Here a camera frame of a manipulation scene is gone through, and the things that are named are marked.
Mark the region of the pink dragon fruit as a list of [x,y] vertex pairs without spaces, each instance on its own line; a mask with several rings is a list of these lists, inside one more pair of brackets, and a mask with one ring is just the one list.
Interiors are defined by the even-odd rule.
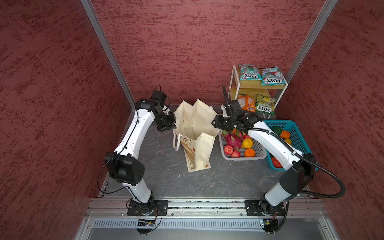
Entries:
[[233,135],[231,132],[224,131],[224,130],[222,132],[222,135],[226,139],[227,145],[232,146],[234,149],[242,148],[242,140],[236,135]]

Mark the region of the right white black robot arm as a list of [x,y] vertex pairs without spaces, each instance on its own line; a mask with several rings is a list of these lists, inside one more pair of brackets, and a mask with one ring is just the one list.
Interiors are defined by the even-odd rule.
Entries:
[[223,131],[234,129],[247,132],[248,135],[268,150],[285,169],[279,181],[260,199],[260,211],[264,215],[271,215],[282,202],[288,202],[314,178],[316,160],[307,154],[310,162],[305,163],[301,158],[302,152],[288,145],[282,138],[274,133],[265,122],[254,114],[247,114],[239,119],[217,115],[212,125]]

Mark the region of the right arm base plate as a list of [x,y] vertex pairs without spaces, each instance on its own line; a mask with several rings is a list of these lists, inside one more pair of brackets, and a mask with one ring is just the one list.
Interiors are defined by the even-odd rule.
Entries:
[[271,206],[265,200],[246,200],[244,203],[247,216],[251,217],[283,217],[286,213],[286,208],[283,203],[275,207]]

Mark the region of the cream floral tote bag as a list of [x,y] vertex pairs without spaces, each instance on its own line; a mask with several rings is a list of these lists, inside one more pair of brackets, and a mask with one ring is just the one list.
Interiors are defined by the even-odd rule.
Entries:
[[191,105],[183,101],[175,111],[176,128],[173,129],[173,148],[184,148],[188,172],[211,167],[209,159],[216,136],[221,132],[212,121],[217,116],[213,107],[201,100]]

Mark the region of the yellow lemon fruit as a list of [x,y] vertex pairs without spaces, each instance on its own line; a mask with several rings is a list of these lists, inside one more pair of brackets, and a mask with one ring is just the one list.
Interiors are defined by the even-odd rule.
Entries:
[[250,139],[250,138],[246,138],[246,139],[244,139],[243,140],[243,142],[242,142],[242,148],[243,149],[250,149],[250,148],[252,148],[253,147],[253,140],[252,139]]

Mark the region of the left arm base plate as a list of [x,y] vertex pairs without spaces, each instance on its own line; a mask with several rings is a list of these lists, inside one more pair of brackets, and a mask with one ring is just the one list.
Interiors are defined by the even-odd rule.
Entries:
[[168,212],[168,200],[152,200],[146,204],[130,201],[126,204],[128,216],[166,216]]

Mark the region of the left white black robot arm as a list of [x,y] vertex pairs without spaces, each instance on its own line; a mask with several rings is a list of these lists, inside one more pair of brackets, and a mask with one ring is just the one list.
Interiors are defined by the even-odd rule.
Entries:
[[174,113],[166,104],[168,97],[140,99],[134,109],[131,125],[114,152],[105,156],[104,167],[110,177],[128,190],[132,196],[131,205],[140,214],[151,215],[156,210],[153,192],[144,180],[145,166],[139,161],[140,148],[152,123],[159,131],[175,128]]

